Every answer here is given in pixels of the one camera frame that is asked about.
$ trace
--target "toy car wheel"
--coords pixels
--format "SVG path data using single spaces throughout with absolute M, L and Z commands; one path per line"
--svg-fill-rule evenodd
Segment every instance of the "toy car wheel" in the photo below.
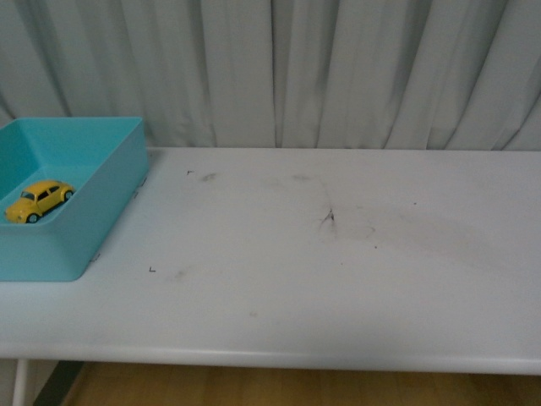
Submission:
M 35 222 L 38 221 L 38 219 L 39 217 L 37 216 L 37 214 L 32 213 L 26 218 L 26 222 L 29 222 L 30 224 L 34 224 Z

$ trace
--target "turquoise plastic box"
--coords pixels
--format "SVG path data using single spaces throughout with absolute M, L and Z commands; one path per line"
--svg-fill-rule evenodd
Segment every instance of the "turquoise plastic box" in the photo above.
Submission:
M 0 281 L 80 277 L 148 171 L 141 118 L 20 118 L 0 129 Z M 42 179 L 75 187 L 36 224 L 3 215 Z

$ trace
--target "yellow toy car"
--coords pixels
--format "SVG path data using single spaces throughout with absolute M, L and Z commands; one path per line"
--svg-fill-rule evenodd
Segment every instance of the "yellow toy car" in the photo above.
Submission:
M 57 180 L 42 180 L 27 187 L 4 212 L 10 222 L 37 222 L 74 194 L 74 187 Z

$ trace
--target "white table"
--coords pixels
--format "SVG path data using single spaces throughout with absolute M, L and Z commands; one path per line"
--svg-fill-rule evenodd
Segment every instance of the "white table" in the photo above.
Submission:
M 0 283 L 0 357 L 541 374 L 541 153 L 149 153 L 82 278 Z

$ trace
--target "curtain fold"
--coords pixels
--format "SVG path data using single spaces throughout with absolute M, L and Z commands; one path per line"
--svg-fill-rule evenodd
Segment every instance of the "curtain fold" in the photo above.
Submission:
M 537 0 L 0 2 L 0 124 L 149 145 L 541 150 Z

